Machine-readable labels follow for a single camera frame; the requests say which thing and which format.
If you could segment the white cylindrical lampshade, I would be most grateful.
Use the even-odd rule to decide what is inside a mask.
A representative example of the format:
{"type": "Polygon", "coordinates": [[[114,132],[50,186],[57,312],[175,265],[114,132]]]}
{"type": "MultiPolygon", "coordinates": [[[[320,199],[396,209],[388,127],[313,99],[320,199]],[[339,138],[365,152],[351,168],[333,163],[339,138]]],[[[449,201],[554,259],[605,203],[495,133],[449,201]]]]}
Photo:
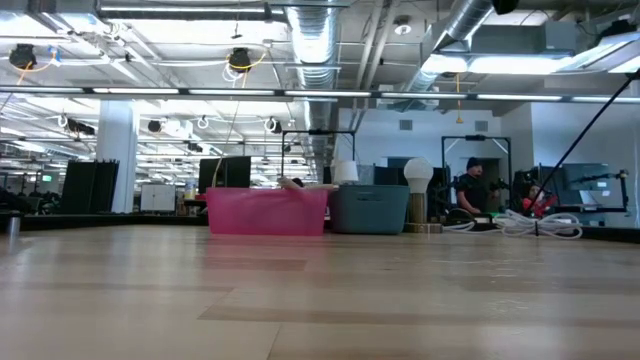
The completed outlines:
{"type": "Polygon", "coordinates": [[[359,181],[358,167],[354,160],[340,160],[334,163],[333,182],[336,185],[359,181]]]}

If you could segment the grey-teal plastic bin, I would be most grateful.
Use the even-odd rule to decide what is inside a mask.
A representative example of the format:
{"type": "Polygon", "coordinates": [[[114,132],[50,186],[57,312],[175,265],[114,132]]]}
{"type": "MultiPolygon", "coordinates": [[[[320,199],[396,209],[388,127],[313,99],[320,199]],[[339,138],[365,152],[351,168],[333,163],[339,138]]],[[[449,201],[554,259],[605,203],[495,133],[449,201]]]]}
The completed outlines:
{"type": "Polygon", "coordinates": [[[409,188],[341,185],[329,195],[331,230],[342,234],[397,235],[403,231],[409,188]]]}

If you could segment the pink translucent plastic bin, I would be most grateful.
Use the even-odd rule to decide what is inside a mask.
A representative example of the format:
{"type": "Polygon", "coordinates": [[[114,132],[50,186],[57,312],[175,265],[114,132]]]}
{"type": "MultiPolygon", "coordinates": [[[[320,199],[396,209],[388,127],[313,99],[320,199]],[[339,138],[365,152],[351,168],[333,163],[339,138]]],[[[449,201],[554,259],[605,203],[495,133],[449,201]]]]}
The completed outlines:
{"type": "Polygon", "coordinates": [[[216,235],[321,236],[328,190],[209,188],[208,224],[216,235]]]}

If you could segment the black computer monitor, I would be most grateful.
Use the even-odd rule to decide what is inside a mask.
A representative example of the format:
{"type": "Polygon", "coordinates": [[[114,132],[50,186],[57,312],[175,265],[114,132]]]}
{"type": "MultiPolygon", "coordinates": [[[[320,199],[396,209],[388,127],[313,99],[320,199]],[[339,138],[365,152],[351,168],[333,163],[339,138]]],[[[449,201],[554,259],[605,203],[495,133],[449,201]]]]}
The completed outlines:
{"type": "Polygon", "coordinates": [[[199,162],[198,192],[200,194],[205,194],[210,187],[249,188],[250,185],[250,157],[201,159],[199,162]]]}

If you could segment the bulb lamp with brass base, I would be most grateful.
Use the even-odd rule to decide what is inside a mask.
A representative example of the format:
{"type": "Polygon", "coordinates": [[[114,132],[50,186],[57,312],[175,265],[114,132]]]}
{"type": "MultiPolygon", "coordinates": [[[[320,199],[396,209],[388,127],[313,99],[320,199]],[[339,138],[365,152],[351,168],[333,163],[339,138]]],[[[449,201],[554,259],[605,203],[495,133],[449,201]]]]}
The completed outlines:
{"type": "Polygon", "coordinates": [[[433,175],[433,166],[423,157],[411,158],[404,167],[404,177],[409,186],[405,230],[409,233],[439,234],[443,232],[442,225],[432,222],[427,215],[428,185],[433,175]]]}

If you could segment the black round base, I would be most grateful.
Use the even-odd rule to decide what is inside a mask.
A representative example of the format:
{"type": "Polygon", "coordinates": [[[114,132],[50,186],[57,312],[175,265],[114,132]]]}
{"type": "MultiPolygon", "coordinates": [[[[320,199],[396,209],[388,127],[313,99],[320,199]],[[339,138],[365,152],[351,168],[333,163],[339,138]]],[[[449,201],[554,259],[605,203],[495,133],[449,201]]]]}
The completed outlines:
{"type": "Polygon", "coordinates": [[[483,232],[496,228],[491,214],[473,214],[462,208],[450,210],[445,216],[443,224],[444,230],[457,232],[483,232]]]}

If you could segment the white cabinet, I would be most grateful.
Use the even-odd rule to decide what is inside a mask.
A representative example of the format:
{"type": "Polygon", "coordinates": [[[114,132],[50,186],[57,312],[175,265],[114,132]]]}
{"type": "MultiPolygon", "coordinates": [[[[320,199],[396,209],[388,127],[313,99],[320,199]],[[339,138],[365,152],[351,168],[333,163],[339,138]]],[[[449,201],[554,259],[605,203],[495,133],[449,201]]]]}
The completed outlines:
{"type": "Polygon", "coordinates": [[[172,212],[176,206],[174,185],[145,184],[141,187],[142,212],[172,212]]]}

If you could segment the white building column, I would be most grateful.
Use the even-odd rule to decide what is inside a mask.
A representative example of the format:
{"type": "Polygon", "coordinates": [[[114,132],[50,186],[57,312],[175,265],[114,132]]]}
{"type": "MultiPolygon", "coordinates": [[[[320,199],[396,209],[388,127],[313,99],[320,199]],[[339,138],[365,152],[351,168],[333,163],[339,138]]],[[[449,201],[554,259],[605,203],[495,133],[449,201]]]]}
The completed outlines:
{"type": "Polygon", "coordinates": [[[112,203],[115,213],[133,211],[139,125],[133,101],[100,102],[96,158],[118,163],[112,203]]]}

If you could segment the red object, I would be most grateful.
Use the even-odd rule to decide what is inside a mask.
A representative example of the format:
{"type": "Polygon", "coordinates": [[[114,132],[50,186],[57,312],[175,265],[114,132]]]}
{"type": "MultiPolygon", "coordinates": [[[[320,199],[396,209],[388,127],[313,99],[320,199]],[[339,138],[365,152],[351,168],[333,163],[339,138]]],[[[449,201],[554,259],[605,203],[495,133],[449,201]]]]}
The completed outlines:
{"type": "Polygon", "coordinates": [[[555,195],[533,200],[529,197],[522,201],[522,214],[526,216],[542,217],[546,211],[555,204],[557,197],[555,195]]]}

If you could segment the black upright panels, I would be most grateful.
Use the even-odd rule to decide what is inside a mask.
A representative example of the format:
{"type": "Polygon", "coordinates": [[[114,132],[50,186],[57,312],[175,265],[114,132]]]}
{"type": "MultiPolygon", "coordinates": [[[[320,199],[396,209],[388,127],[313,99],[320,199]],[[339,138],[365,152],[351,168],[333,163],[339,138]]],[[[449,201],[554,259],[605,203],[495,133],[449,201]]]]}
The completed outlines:
{"type": "Polygon", "coordinates": [[[112,209],[119,162],[70,161],[60,201],[62,214],[109,213],[112,209]]]}

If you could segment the grey monitor screen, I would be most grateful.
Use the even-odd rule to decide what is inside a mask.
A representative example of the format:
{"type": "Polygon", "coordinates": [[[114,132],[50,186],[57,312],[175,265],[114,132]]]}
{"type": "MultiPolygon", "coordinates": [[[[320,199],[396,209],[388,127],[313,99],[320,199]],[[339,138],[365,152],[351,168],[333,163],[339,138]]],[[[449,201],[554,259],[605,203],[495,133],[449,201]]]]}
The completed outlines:
{"type": "Polygon", "coordinates": [[[564,164],[565,187],[575,191],[604,191],[609,189],[609,165],[604,163],[564,164]]]}

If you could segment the silver corrugated ventilation duct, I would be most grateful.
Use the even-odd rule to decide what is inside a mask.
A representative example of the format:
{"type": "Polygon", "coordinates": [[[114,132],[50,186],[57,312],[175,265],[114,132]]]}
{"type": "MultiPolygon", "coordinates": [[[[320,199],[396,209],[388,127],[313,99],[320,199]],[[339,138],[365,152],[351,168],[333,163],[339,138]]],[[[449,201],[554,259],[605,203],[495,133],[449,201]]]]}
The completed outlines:
{"type": "Polygon", "coordinates": [[[339,10],[333,7],[301,6],[285,9],[292,34],[291,41],[300,87],[330,89],[336,70],[339,10]]]}

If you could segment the long light rail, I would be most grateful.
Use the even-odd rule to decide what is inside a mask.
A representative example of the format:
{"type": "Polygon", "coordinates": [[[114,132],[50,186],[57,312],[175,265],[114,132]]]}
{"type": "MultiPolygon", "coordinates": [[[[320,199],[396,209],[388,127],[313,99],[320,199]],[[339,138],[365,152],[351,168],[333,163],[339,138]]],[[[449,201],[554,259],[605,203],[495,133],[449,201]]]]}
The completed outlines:
{"type": "Polygon", "coordinates": [[[616,105],[640,105],[640,97],[605,95],[549,95],[515,93],[457,93],[457,92],[392,92],[356,90],[283,90],[250,88],[143,88],[143,87],[53,87],[0,85],[0,93],[29,94],[50,97],[128,97],[138,98],[199,98],[199,99],[258,99],[300,98],[312,99],[375,99],[375,100],[455,100],[495,102],[544,102],[604,104],[612,101],[616,105]]]}

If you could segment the silver spiral ventilation duct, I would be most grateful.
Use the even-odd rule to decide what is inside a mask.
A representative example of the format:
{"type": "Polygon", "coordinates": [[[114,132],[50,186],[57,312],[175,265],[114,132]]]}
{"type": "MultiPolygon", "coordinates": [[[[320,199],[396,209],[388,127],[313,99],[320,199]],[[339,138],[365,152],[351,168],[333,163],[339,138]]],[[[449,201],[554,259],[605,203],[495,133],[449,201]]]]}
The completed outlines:
{"type": "Polygon", "coordinates": [[[492,0],[455,0],[449,15],[428,28],[420,43],[420,66],[404,84],[404,92],[426,92],[445,70],[430,69],[427,62],[439,50],[450,45],[461,45],[469,50],[471,38],[494,12],[492,0]]]}

